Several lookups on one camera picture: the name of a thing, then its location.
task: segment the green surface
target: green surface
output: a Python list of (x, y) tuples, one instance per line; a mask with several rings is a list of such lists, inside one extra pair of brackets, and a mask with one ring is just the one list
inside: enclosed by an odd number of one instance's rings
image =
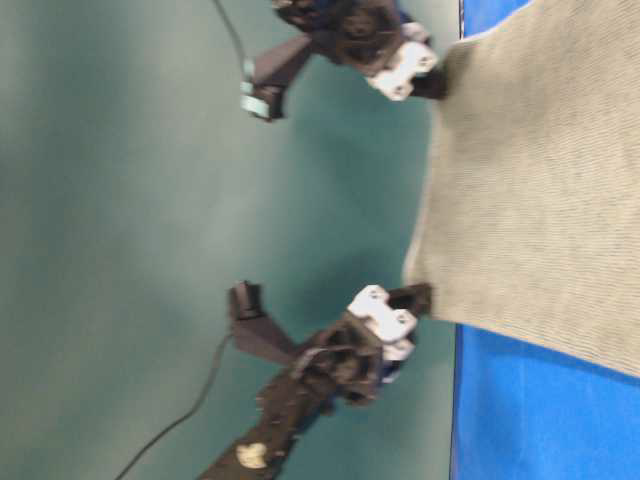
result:
[[(252, 53), (292, 33), (267, 1), (226, 3)], [(456, 1), (405, 4), (453, 41)], [(400, 284), (426, 103), (393, 104), (316, 59), (290, 118), (260, 123), (239, 109), (214, 13), (0, 3), (2, 478), (112, 479), (193, 401), (236, 280), (263, 282), (296, 340), (364, 285)], [(453, 330), (420, 333), (379, 402), (323, 418), (283, 480), (447, 478)], [(130, 478), (193, 478), (257, 418), (275, 371), (229, 350), (203, 411)]]

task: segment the blue table surface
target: blue table surface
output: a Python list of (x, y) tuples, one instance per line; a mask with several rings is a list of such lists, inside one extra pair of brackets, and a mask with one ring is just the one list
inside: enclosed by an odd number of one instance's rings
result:
[[(465, 35), (527, 2), (465, 0)], [(640, 478), (640, 379), (460, 326), (453, 480)]]

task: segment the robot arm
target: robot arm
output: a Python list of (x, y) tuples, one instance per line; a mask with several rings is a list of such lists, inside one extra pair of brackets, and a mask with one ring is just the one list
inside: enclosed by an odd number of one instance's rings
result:
[[(248, 347), (247, 319), (269, 318), (259, 306), (259, 287), (242, 283), (230, 292), (232, 321), (245, 335), (236, 345)], [(380, 387), (395, 379), (398, 369), (414, 349), (417, 316), (429, 308), (429, 288), (418, 285), (385, 291), (379, 286), (362, 290), (331, 327), (292, 348), (269, 319), (261, 335), (270, 341), (253, 343), (255, 353), (274, 358), (281, 346), (286, 367), (260, 392), (262, 410), (256, 426), (233, 442), (198, 478), (200, 480), (264, 480), (275, 478), (296, 441), (322, 414), (343, 398), (352, 405), (367, 405)], [(238, 330), (234, 325), (234, 335)], [(275, 358), (285, 363), (283, 357)]]
[(430, 36), (395, 0), (273, 0), (276, 14), (302, 35), (258, 56), (243, 83), (243, 108), (272, 121), (284, 116), (287, 88), (311, 55), (358, 70), (393, 101), (442, 98), (444, 76)]

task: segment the gray towel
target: gray towel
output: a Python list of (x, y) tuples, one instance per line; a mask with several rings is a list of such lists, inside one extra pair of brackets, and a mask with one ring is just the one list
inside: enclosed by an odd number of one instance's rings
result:
[(406, 281), (640, 376), (640, 2), (536, 0), (445, 58)]

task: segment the blue mat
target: blue mat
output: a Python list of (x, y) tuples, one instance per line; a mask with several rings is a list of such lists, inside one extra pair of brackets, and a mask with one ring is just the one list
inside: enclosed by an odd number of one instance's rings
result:
[[(466, 0), (465, 35), (525, 3)], [(453, 480), (640, 478), (640, 379), (471, 327), (456, 343)]]

